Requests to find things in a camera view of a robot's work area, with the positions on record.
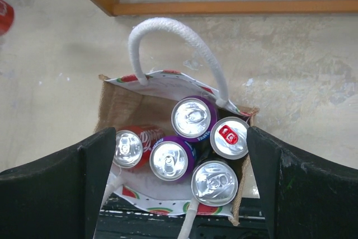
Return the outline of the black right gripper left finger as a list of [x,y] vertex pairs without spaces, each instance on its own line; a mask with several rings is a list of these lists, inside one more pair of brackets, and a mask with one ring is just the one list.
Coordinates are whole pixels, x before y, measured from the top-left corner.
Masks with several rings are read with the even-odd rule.
[[1,172],[1,238],[93,238],[116,139],[105,128]]

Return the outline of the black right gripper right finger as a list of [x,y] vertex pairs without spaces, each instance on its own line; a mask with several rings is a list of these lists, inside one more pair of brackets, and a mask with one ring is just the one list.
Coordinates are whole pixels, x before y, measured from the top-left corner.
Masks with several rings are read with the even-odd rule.
[[253,126],[249,157],[270,238],[357,238],[357,170]]

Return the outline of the red cola can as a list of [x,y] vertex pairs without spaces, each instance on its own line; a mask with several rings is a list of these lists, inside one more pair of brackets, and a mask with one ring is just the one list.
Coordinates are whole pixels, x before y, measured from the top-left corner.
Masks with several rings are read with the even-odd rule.
[[137,169],[149,161],[154,144],[165,136],[153,124],[125,126],[116,133],[113,163],[124,169]]
[[4,0],[0,0],[0,36],[9,32],[15,19],[13,7]]

